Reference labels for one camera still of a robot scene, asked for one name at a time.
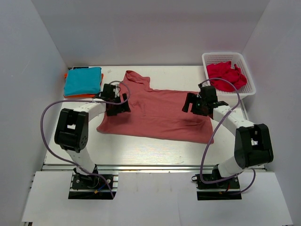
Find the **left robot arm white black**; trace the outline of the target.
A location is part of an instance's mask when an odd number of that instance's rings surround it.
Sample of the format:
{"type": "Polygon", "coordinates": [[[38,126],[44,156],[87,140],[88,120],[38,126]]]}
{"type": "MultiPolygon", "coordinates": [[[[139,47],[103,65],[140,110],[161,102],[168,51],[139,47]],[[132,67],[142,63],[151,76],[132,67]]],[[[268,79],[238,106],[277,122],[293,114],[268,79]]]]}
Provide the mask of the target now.
{"type": "Polygon", "coordinates": [[[91,100],[78,100],[83,105],[73,109],[64,108],[59,114],[54,141],[71,157],[77,174],[98,174],[97,166],[87,150],[89,122],[100,114],[111,117],[131,112],[129,87],[120,81],[118,85],[113,83],[104,84],[103,90],[91,100]]]}

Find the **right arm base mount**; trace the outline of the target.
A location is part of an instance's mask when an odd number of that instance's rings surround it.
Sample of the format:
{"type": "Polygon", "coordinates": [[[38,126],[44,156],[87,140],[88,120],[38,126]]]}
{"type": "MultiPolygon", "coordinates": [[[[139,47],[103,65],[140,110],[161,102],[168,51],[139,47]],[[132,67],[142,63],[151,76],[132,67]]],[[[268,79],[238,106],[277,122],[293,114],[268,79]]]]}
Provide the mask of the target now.
{"type": "Polygon", "coordinates": [[[238,177],[227,179],[222,182],[205,184],[200,179],[200,174],[191,177],[196,183],[198,201],[225,201],[241,200],[240,184],[238,177]]]}

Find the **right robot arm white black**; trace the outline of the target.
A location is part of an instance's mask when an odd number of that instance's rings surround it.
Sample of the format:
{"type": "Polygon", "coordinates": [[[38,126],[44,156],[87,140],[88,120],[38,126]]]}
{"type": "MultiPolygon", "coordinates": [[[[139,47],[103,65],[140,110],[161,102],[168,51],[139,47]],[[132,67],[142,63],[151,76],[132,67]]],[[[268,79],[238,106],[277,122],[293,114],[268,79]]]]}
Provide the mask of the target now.
{"type": "Polygon", "coordinates": [[[274,154],[268,126],[241,118],[234,107],[218,101],[215,87],[199,87],[198,94],[187,94],[182,111],[209,116],[235,137],[233,156],[217,164],[210,179],[204,180],[200,177],[200,181],[204,184],[220,183],[238,176],[245,169],[272,162],[274,154]]]}

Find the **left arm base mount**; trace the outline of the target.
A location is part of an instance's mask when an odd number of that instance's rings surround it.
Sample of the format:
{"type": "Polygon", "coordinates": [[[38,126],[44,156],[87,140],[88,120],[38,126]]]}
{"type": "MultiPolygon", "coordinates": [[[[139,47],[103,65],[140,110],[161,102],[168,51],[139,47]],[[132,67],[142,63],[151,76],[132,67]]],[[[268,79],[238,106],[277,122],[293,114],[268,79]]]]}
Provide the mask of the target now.
{"type": "Polygon", "coordinates": [[[118,174],[103,174],[103,179],[82,175],[73,169],[68,199],[113,200],[118,188],[118,174]]]}

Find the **salmon pink t shirt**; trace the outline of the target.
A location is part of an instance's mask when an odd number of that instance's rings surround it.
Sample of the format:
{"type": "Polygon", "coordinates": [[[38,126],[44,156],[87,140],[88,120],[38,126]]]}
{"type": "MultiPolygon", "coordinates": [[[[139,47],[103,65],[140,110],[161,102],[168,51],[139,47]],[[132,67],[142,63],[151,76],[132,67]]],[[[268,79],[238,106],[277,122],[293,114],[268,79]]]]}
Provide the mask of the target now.
{"type": "Polygon", "coordinates": [[[187,91],[150,87],[150,77],[126,71],[122,91],[130,90],[130,111],[105,115],[97,131],[206,144],[213,133],[211,119],[182,111],[187,91]]]}

